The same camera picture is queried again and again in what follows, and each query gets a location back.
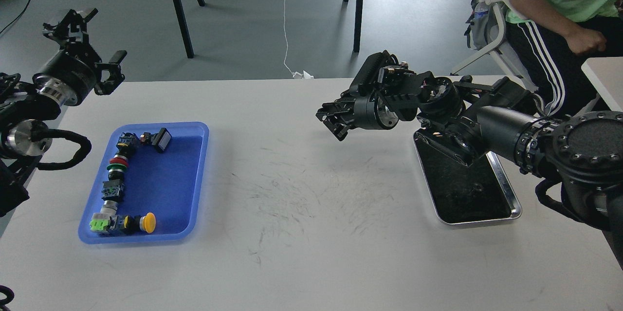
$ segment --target water bottle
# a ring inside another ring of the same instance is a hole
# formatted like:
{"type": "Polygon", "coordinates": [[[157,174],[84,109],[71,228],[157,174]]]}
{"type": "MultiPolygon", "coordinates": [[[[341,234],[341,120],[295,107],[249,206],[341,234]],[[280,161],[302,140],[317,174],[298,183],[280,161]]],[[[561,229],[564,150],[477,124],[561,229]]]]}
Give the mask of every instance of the water bottle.
{"type": "Polygon", "coordinates": [[[474,19],[478,20],[489,14],[489,6],[485,3],[485,0],[478,0],[476,8],[474,8],[474,19]]]}

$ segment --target black cable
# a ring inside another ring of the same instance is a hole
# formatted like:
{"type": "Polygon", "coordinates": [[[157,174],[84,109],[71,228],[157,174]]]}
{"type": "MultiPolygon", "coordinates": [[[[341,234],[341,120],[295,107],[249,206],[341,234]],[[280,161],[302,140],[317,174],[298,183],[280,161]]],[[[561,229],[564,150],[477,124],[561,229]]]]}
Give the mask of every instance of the black cable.
{"type": "MultiPolygon", "coordinates": [[[[556,211],[557,213],[563,216],[566,216],[567,218],[570,218],[576,222],[584,223],[583,220],[578,218],[578,216],[576,216],[575,213],[567,209],[565,205],[563,205],[562,202],[555,201],[554,199],[552,199],[552,197],[547,195],[548,189],[554,187],[554,185],[557,185],[560,182],[561,182],[560,179],[550,180],[550,179],[545,178],[545,180],[542,180],[541,183],[537,184],[536,187],[534,188],[534,193],[536,194],[536,198],[539,200],[541,204],[545,205],[546,207],[549,207],[549,209],[552,209],[556,211]]],[[[564,185],[563,185],[563,188],[561,189],[561,193],[563,193],[563,195],[565,193],[564,185]]]]}
{"type": "Polygon", "coordinates": [[[9,302],[13,301],[15,294],[9,287],[5,287],[4,285],[0,285],[0,294],[4,295],[5,298],[0,300],[0,306],[4,306],[9,304],[9,302]]]}
{"type": "Polygon", "coordinates": [[[26,11],[26,9],[28,8],[28,5],[31,3],[31,0],[28,0],[28,2],[26,3],[26,6],[24,7],[24,9],[22,10],[22,12],[20,14],[18,14],[18,16],[13,19],[13,21],[11,21],[10,23],[8,23],[4,28],[2,28],[2,30],[0,30],[0,35],[2,35],[2,33],[4,32],[4,30],[7,29],[7,27],[13,25],[14,22],[16,22],[19,18],[22,17],[22,15],[24,14],[24,12],[26,11]]]}
{"type": "Polygon", "coordinates": [[[31,136],[32,142],[38,142],[43,140],[44,138],[65,138],[70,142],[78,143],[80,145],[80,149],[78,149],[73,158],[68,162],[64,163],[38,163],[37,169],[42,171],[55,171],[55,170],[65,170],[70,167],[74,167],[78,165],[84,158],[87,157],[89,152],[91,152],[91,141],[87,139],[82,134],[78,134],[76,132],[65,131],[64,129],[33,129],[33,134],[31,136]]]}

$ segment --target yellow push button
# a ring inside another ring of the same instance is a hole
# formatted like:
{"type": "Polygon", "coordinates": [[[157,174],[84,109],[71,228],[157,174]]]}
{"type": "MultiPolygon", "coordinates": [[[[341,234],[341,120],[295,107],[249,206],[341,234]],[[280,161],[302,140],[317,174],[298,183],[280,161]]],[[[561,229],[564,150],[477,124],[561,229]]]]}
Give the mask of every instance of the yellow push button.
{"type": "Polygon", "coordinates": [[[153,213],[147,213],[140,221],[141,231],[147,233],[153,233],[156,229],[156,216],[153,213]]]}

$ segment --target person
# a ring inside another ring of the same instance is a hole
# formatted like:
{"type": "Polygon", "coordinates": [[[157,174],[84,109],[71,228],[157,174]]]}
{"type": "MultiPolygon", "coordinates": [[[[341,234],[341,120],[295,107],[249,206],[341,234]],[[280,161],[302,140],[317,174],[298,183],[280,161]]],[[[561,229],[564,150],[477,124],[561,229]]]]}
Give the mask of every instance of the person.
{"type": "Polygon", "coordinates": [[[585,60],[623,56],[623,20],[617,0],[508,2],[519,12],[507,13],[508,42],[537,85],[545,112],[573,116],[596,96],[581,70],[585,60]]]}

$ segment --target gray backpack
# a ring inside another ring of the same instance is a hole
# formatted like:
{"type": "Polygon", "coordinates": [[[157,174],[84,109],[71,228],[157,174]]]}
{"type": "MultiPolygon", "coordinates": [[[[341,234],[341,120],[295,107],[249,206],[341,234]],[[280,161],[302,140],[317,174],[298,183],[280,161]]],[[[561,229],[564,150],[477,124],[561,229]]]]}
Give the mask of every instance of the gray backpack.
{"type": "MultiPolygon", "coordinates": [[[[476,5],[478,5],[478,0],[472,0],[472,14],[469,19],[467,19],[467,22],[465,22],[469,24],[469,27],[467,27],[465,31],[465,36],[467,37],[467,47],[479,50],[491,42],[490,32],[492,28],[497,27],[497,22],[494,12],[491,9],[489,10],[489,14],[476,19],[473,11],[476,9],[476,5]]],[[[507,10],[508,7],[502,5],[502,12],[506,13],[507,10]]]]}

